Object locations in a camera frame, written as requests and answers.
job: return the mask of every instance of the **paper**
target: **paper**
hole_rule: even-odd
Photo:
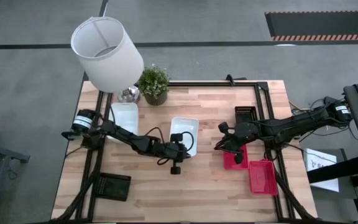
[[[306,163],[306,169],[307,171],[311,171],[314,169],[319,169],[325,166],[330,166],[336,163],[336,156],[326,154],[323,152],[319,152],[312,149],[305,149],[307,153],[305,153],[305,163]],[[318,183],[310,184],[313,187],[319,187],[326,190],[332,190],[335,192],[339,192],[339,185],[338,185],[338,179],[333,180],[326,180]]]

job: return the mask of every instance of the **desk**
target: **desk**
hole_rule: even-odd
[[[275,117],[282,119],[291,116],[284,82],[268,81],[268,87]],[[94,86],[84,82],[78,109],[93,109],[97,95],[98,91]],[[197,155],[180,164],[181,175],[170,175],[171,163],[158,166],[157,158],[139,156],[125,144],[106,140],[101,172],[129,175],[132,182],[126,202],[97,199],[93,219],[95,222],[277,220],[272,197],[251,194],[248,171],[224,170],[223,152],[213,150],[223,136],[218,130],[218,124],[227,121],[230,126],[234,125],[234,107],[256,106],[253,89],[227,86],[171,87],[168,100],[162,106],[150,106],[144,98],[137,105],[140,134],[158,126],[164,138],[169,139],[173,117],[199,119]],[[68,151],[79,145],[80,141],[69,143]],[[263,142],[252,142],[247,148],[250,160],[263,158]],[[85,157],[86,151],[83,150],[71,154],[65,160],[52,218],[61,215],[78,193]],[[283,150],[283,157],[292,191],[307,211],[316,216],[301,152],[288,148]],[[283,194],[280,196],[285,210]],[[89,199],[85,200],[84,216],[87,200]]]

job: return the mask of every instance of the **lamp shade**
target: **lamp shade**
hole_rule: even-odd
[[[71,48],[89,80],[101,91],[112,93],[125,90],[142,75],[142,56],[116,19],[88,19],[74,31]]]

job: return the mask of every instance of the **concrete floor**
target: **concrete floor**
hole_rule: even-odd
[[[0,1],[0,44],[67,44],[75,27],[97,16],[101,0]],[[134,42],[270,40],[265,11],[358,10],[358,0],[115,0],[106,15],[119,19]],[[145,65],[167,68],[173,80],[284,80],[302,107],[358,83],[358,45],[140,49]],[[0,50],[0,145],[31,155],[12,163],[19,177],[0,193],[0,223],[50,218],[82,80],[71,50]],[[358,156],[348,132],[310,136],[303,147]],[[315,198],[319,217],[351,222],[351,201]]]

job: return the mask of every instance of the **white tray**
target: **white tray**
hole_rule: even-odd
[[[182,133],[184,131],[190,132],[194,137],[193,147],[187,153],[191,156],[195,156],[197,154],[198,120],[194,118],[173,118],[171,122],[170,136],[171,134]],[[184,134],[182,143],[189,149],[191,146],[191,136],[189,134]]]
[[[111,108],[116,118],[116,125],[138,135],[139,110],[137,109],[137,105],[135,103],[113,103]],[[109,120],[114,121],[111,113],[109,114]],[[107,137],[114,142],[118,142],[115,138]]]

